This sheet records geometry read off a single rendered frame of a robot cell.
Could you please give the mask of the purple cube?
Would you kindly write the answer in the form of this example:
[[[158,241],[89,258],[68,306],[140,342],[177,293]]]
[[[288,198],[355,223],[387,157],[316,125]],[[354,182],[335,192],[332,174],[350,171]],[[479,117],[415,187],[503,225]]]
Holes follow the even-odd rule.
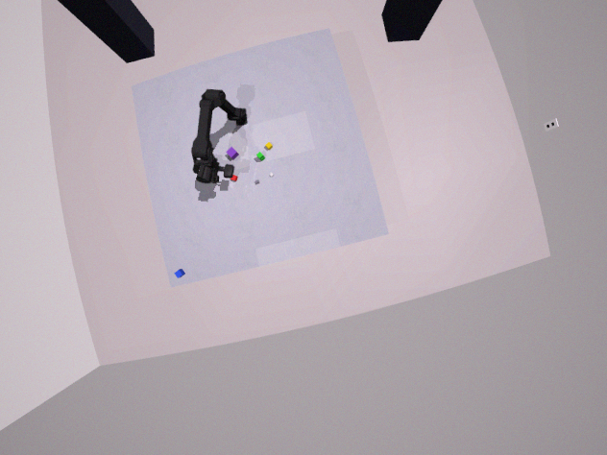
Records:
[[[233,160],[235,160],[235,159],[236,159],[236,158],[239,156],[239,153],[238,153],[238,152],[237,152],[237,151],[236,151],[236,150],[235,150],[233,147],[228,148],[228,149],[226,150],[226,153],[227,153],[227,154],[228,154],[228,155],[229,155],[229,156],[230,156],[230,157],[231,157]]]

